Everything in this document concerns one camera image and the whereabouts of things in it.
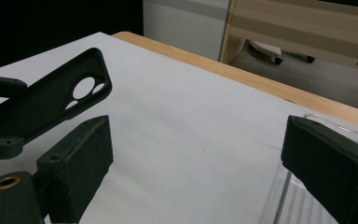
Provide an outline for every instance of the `wooden table edge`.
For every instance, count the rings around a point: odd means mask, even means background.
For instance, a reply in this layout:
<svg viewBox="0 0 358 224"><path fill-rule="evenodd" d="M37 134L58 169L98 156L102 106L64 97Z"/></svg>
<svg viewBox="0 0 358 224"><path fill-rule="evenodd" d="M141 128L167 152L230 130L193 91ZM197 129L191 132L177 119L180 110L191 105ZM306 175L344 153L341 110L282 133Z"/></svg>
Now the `wooden table edge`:
<svg viewBox="0 0 358 224"><path fill-rule="evenodd" d="M130 32L120 32L114 34L113 37L144 49L149 49L180 62L197 66L198 68L202 68L222 77L230 78L247 86L267 92L295 104L305 106L306 108L315 110L319 113L345 120L348 123L358 126L358 109L355 107L344 105L322 96L302 91L300 89L284 85L280 82L260 77L253 73L240 70L239 68L235 68Z"/></svg>

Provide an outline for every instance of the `white table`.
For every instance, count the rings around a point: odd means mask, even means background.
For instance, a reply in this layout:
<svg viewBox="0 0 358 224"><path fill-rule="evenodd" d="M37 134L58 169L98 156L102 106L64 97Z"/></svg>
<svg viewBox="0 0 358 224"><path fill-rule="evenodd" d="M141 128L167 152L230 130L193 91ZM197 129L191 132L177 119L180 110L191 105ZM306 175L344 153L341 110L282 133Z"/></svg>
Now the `white table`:
<svg viewBox="0 0 358 224"><path fill-rule="evenodd" d="M103 53L112 93L0 161L0 175L34 173L36 159L78 124L109 115L115 161L81 223L258 223L287 117L316 112L104 34L2 67L0 76L31 85L92 47Z"/></svg>

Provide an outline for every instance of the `clear plastic container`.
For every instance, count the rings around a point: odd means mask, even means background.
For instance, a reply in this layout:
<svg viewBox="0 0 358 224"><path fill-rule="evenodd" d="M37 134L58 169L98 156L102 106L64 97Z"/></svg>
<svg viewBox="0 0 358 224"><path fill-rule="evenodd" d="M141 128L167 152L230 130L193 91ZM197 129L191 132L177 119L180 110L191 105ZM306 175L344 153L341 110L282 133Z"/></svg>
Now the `clear plastic container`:
<svg viewBox="0 0 358 224"><path fill-rule="evenodd" d="M304 118L322 123L358 143L358 132L316 115ZM277 168L259 224L336 224L304 184L281 163Z"/></svg>

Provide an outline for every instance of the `black background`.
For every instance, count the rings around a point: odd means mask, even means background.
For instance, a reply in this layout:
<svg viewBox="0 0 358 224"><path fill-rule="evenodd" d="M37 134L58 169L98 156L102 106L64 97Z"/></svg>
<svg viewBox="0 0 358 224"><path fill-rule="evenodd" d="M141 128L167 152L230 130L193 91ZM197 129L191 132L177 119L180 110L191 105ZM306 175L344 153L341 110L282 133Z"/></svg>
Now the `black background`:
<svg viewBox="0 0 358 224"><path fill-rule="evenodd" d="M87 35L143 35L142 0L0 1L0 67Z"/></svg>

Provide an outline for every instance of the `wooden cabinet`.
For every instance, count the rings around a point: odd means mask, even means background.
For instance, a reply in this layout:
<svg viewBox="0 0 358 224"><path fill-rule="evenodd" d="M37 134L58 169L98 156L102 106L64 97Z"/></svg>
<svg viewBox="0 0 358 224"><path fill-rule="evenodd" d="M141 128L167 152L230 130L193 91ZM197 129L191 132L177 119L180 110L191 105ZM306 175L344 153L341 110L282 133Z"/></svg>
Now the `wooden cabinet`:
<svg viewBox="0 0 358 224"><path fill-rule="evenodd" d="M244 39L358 68L358 7L317 0L232 0L220 61Z"/></svg>

